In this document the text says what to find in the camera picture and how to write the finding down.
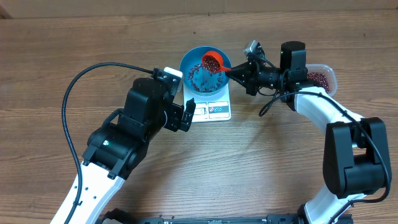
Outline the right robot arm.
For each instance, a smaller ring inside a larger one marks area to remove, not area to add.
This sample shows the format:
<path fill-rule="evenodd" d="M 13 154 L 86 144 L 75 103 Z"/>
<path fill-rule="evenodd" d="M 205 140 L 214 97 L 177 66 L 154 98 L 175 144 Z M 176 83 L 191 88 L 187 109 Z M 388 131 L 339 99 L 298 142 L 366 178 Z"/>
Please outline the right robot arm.
<path fill-rule="evenodd" d="M 226 76 L 245 87 L 248 95 L 257 95 L 261 88 L 275 91 L 259 115 L 265 115 L 275 101 L 281 100 L 325 135 L 325 184 L 313 199 L 300 206 L 297 221 L 339 223 L 354 204 L 385 200 L 391 190 L 392 171 L 384 122 L 351 112 L 321 83 L 309 79 L 303 42 L 281 45 L 279 67 L 266 59 L 255 40 L 244 53 L 247 61 L 228 69 Z"/>

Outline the red scoop with blue handle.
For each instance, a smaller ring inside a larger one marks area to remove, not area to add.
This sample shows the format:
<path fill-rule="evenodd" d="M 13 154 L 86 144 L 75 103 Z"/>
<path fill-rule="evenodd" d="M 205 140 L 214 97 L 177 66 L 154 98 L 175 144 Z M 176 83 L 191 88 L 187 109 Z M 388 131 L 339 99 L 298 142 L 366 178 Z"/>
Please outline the red scoop with blue handle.
<path fill-rule="evenodd" d="M 201 58 L 202 65 L 211 73 L 228 72 L 231 68 L 225 67 L 222 56 L 216 51 L 207 51 Z"/>

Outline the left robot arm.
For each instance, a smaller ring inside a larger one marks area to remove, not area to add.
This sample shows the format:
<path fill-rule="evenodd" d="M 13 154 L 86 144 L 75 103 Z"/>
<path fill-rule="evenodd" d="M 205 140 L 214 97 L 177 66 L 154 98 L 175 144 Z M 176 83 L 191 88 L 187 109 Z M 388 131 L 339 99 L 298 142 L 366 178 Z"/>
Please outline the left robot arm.
<path fill-rule="evenodd" d="M 124 107 L 113 111 L 90 135 L 78 163 L 79 173 L 52 223 L 95 223 L 146 157 L 149 143 L 160 129 L 190 129 L 194 100 L 185 105 L 174 103 L 182 83 L 182 72 L 169 67 L 134 81 Z"/>

